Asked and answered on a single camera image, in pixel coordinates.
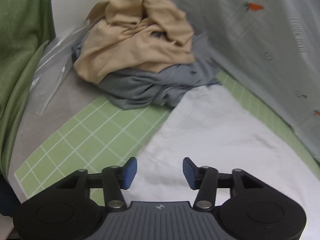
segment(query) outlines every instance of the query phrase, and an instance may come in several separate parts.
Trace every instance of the gray table surface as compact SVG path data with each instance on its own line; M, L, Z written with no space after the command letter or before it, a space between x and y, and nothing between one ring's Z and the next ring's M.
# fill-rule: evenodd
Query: gray table surface
M25 109L14 143L8 180L18 199L26 201L14 172L61 125L86 107L102 92L94 85L80 79L73 68L66 75L42 116Z

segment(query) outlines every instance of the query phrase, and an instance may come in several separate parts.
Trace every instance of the crumpled fabric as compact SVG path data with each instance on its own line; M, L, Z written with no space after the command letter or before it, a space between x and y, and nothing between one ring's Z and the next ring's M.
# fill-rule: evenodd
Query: crumpled fabric
M197 166L207 165L221 173L241 168L279 190L306 212L307 225L300 240L319 239L319 180L291 147L243 109L225 87L199 87L185 94L140 150L136 176L130 190L124 190L126 202L193 204L198 191L190 189L183 174L186 156ZM228 199L229 189L217 189L215 206Z
M106 0L90 11L95 24L74 64L77 74L98 84L108 73L127 67L158 73L195 61L193 28L169 0ZM152 33L162 33L154 37Z
M320 163L320 0L173 1L196 33L208 34L217 62L286 121Z
M54 36L50 0L0 0L0 173L5 179L32 76Z
M75 57L81 53L84 40L74 48ZM109 100L122 109L133 109L150 104L175 107L183 95L199 86L220 84L215 78L221 70L213 60L205 33L193 37L192 52L196 61L177 64L159 73L125 68L109 73L97 86Z

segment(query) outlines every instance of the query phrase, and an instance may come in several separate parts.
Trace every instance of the white cloth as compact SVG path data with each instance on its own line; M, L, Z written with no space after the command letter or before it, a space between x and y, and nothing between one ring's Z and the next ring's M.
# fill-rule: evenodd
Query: white cloth
M0 240L6 240L13 228L12 218L0 214Z
M244 110L220 86L195 88L183 97L162 128L138 155L129 201L190 201L182 160L219 172L241 168L298 202L307 214L302 240L319 240L320 182L296 153ZM219 189L216 205L229 198Z

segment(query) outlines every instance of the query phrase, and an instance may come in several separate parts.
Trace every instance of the green fabric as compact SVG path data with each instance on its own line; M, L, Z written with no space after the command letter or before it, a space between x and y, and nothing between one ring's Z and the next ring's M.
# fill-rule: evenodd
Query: green fabric
M51 0L0 0L0 172L5 177L32 76L53 38Z

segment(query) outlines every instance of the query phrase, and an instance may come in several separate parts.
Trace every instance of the green grid mat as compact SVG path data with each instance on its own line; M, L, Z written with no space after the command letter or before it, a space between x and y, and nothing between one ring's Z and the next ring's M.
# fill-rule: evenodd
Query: green grid mat
M98 173L135 156L167 119L167 107L122 110L101 96L52 134L15 172L30 198L73 171ZM99 204L102 192L92 190Z
M274 111L225 71L217 77L245 109L291 146L320 179L316 161ZM111 165L123 165L129 157L136 156L169 114L168 108L159 106L121 110L101 96L50 136L17 169L15 177L30 198L77 169L96 173ZM91 190L91 198L104 205L102 190Z

